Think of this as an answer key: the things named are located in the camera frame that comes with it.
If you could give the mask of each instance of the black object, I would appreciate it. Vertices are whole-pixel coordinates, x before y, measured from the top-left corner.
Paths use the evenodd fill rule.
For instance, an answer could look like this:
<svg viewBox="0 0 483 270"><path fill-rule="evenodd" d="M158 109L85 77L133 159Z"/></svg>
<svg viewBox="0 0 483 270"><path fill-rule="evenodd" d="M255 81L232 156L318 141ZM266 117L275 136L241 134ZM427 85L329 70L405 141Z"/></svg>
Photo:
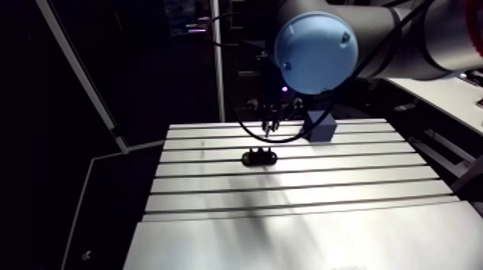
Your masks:
<svg viewBox="0 0 483 270"><path fill-rule="evenodd" d="M477 106L483 108L483 98L477 102Z"/></svg>
<svg viewBox="0 0 483 270"><path fill-rule="evenodd" d="M264 151L262 147L259 147L256 152L250 148L248 152L241 156L241 163L247 167L274 165L277 160L277 154L272 152L271 148Z"/></svg>

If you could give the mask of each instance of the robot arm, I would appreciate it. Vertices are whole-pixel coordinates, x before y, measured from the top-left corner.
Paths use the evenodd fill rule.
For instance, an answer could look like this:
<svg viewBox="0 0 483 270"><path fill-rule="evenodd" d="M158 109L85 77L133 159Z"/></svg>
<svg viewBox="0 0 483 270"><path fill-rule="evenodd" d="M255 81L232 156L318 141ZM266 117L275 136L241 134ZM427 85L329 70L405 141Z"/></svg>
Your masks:
<svg viewBox="0 0 483 270"><path fill-rule="evenodd" d="M415 0L419 6L424 0ZM274 59L301 93L330 90L348 78L410 9L334 6L287 0L277 12ZM483 4L435 0L360 72L361 78L432 80L483 67Z"/></svg>

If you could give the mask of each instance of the metal frame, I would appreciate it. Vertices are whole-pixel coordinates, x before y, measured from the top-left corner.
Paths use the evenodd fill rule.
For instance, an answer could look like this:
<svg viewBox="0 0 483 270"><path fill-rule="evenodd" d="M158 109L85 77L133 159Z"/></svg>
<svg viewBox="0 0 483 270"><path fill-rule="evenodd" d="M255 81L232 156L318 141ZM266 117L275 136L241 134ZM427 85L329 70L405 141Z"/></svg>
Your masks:
<svg viewBox="0 0 483 270"><path fill-rule="evenodd" d="M96 108L97 113L101 117L107 129L112 133L114 141L116 141L117 146L120 148L121 152L123 154L128 154L129 150L122 137L116 136L113 133L113 130L116 128L115 122L106 107L104 106L101 98L99 97L99 94L96 92L93 83L91 82L88 74L84 70L81 61L78 59L74 48L69 43L68 37L65 35L63 28L60 26L59 21L54 13L55 10L53 10L53 8L50 6L48 0L36 0L36 2L39 6L40 11L42 12L43 17L45 18L45 21L50 28L50 31L53 33L55 39L57 40L57 43L60 46L60 49L63 51L65 58L67 58L67 61L69 62L75 75L79 79L80 84L83 86L84 91L87 93L87 96L94 105L94 108Z"/></svg>
<svg viewBox="0 0 483 270"><path fill-rule="evenodd" d="M220 16L220 8L218 0L210 0L211 5L211 18ZM214 42L221 43L220 33L220 21L213 22L213 40ZM215 71L216 71L216 89L218 93L218 117L221 123L225 122L225 97L224 97L224 85L223 85L223 61L221 56L221 48L219 46L213 46L215 57Z"/></svg>

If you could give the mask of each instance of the aluminum table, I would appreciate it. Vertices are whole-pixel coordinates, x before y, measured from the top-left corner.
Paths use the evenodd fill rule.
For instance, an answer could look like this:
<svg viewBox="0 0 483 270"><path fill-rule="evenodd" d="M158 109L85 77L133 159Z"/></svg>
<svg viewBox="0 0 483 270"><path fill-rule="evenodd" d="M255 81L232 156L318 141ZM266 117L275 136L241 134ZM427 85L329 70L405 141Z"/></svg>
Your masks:
<svg viewBox="0 0 483 270"><path fill-rule="evenodd" d="M268 145L237 124L172 125L124 268L482 269L483 220L384 119L241 163Z"/></svg>

